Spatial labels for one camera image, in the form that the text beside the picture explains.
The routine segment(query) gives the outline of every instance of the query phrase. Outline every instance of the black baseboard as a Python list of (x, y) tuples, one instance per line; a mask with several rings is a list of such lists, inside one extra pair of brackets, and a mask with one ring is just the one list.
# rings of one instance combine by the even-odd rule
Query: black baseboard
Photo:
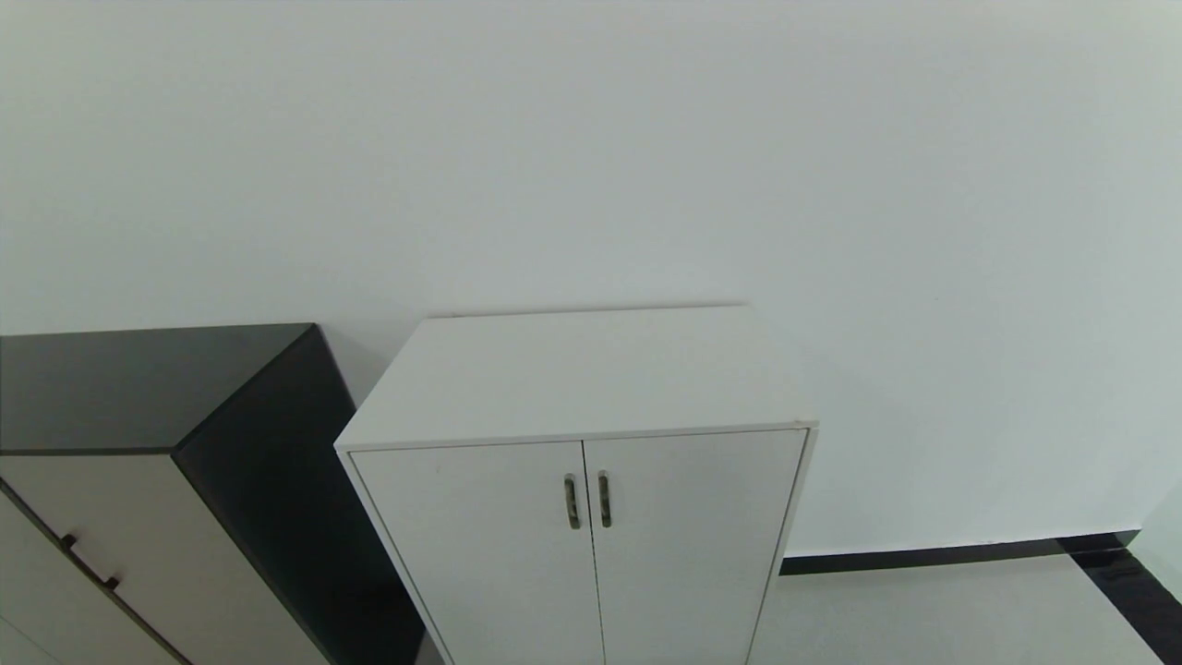
[(780, 575), (813, 575), (818, 573), (949, 566), (953, 563), (1030, 559), (1056, 554), (1100, 554), (1123, 550), (1137, 534), (1138, 532), (1115, 532), (1065, 539), (1019, 541), (1015, 543), (868, 552), (829, 556), (795, 556), (785, 559), (780, 563)]
[(1182, 604), (1129, 550), (1071, 555), (1165, 665), (1182, 665)]
[(1015, 543), (871, 552), (785, 559), (780, 575), (885, 571), (1070, 555), (1165, 665), (1182, 665), (1182, 604), (1126, 546), (1139, 532), (1115, 532)]

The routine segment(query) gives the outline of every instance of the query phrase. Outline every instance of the metal handle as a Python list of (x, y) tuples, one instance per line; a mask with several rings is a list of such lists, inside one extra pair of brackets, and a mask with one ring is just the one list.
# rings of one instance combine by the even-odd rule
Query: metal handle
[(579, 523), (579, 506), (574, 503), (574, 475), (567, 474), (564, 480), (566, 484), (566, 519), (571, 522), (571, 529), (578, 529)]
[(611, 527), (611, 495), (608, 494), (608, 472), (599, 472), (599, 520), (603, 521), (603, 528), (608, 529)]

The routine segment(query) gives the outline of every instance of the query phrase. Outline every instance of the white cabinet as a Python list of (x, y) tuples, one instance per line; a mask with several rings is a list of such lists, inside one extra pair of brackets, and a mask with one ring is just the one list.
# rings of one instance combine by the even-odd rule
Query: white cabinet
[(428, 319), (337, 442), (446, 661), (746, 663), (816, 438), (741, 306)]

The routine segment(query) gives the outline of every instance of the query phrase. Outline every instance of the cabinet door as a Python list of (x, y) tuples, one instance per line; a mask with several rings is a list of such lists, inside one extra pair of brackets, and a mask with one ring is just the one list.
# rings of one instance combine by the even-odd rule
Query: cabinet door
[(603, 664), (579, 442), (355, 452), (352, 461), (444, 659)]
[(0, 617), (28, 644), (0, 648), (4, 665), (40, 663), (32, 644), (63, 665), (176, 665), (0, 495)]
[(746, 661), (804, 442), (805, 431), (585, 442), (608, 665)]

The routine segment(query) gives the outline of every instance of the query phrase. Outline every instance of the white wall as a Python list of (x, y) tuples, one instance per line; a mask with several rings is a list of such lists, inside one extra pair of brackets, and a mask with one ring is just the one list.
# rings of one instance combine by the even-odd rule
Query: white wall
[(1182, 599), (1182, 484), (1154, 509), (1129, 549), (1162, 586)]
[(749, 300), (790, 553), (1137, 527), (1182, 446), (1182, 2), (12, 5), (0, 331)]

